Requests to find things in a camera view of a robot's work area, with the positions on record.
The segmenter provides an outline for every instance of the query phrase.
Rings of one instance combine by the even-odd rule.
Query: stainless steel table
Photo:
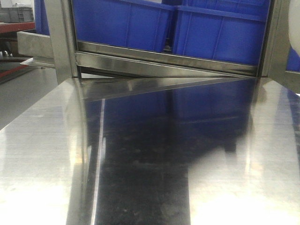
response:
[[[299,224],[299,112],[268,78],[66,80],[0,131],[0,224]]]

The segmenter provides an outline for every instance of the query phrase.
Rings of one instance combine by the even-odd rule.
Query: blue storage bin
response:
[[[34,1],[35,24],[38,34],[49,35],[48,20],[44,0]]]
[[[259,16],[179,6],[173,53],[258,65],[264,32]]]
[[[38,2],[37,32],[47,34],[44,1]],[[146,0],[73,0],[73,6],[79,40],[157,52],[164,49],[174,11]]]
[[[300,57],[295,50],[291,48],[287,61],[287,70],[300,72]]]
[[[265,20],[268,17],[270,7],[270,0],[163,0],[162,3],[259,15]]]

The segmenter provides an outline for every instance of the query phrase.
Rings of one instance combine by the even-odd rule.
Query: concrete floor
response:
[[[1,83],[0,130],[56,86],[55,70],[40,68]]]

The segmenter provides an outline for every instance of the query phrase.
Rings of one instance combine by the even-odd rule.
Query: metal post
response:
[[[58,83],[79,77],[76,64],[76,36],[70,0],[45,0]]]
[[[259,69],[261,76],[268,76],[276,81],[282,80],[285,74],[290,49],[288,37],[289,3],[290,0],[272,1],[267,43]]]

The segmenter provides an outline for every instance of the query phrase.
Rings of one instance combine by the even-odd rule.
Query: gray crate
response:
[[[18,23],[31,21],[34,21],[34,17],[30,7],[0,8],[0,22]]]

